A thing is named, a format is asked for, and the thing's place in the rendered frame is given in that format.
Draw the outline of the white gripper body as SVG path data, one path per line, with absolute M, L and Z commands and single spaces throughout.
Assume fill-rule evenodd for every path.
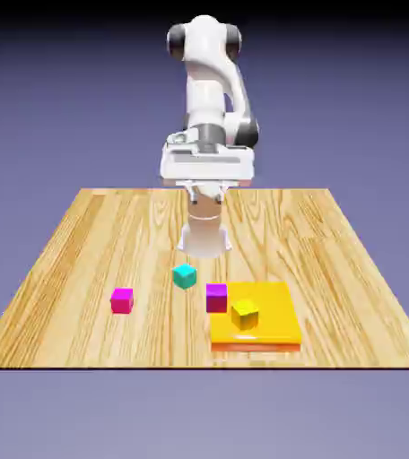
M 248 147 L 217 144 L 216 152 L 200 152 L 197 143 L 165 143 L 160 176 L 165 186 L 247 185 L 254 177 L 254 159 Z

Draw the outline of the small yellow cube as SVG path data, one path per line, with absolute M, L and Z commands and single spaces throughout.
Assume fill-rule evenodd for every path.
M 259 308 L 252 299 L 239 299 L 231 305 L 232 323 L 242 331 L 254 328 L 258 318 Z

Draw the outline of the large yellow box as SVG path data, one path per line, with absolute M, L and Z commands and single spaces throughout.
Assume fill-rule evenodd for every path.
M 301 331 L 291 294 L 284 281 L 231 281 L 227 283 L 226 313 L 210 315 L 212 351 L 299 351 Z M 231 320 L 231 305 L 252 299 L 259 308 L 257 325 L 242 331 Z

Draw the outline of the small teal cube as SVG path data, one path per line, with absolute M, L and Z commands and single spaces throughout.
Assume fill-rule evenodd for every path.
M 190 264 L 176 266 L 172 272 L 174 284 L 181 289 L 186 290 L 196 284 L 197 271 Z

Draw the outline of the small purple cube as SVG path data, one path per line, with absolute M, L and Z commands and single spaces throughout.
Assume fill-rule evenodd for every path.
M 226 313 L 228 304 L 228 289 L 226 283 L 206 284 L 206 312 Z

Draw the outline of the small pink cube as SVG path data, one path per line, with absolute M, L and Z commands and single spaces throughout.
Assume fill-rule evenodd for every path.
M 134 305 L 134 292 L 131 288 L 113 290 L 110 305 L 113 314 L 130 314 Z

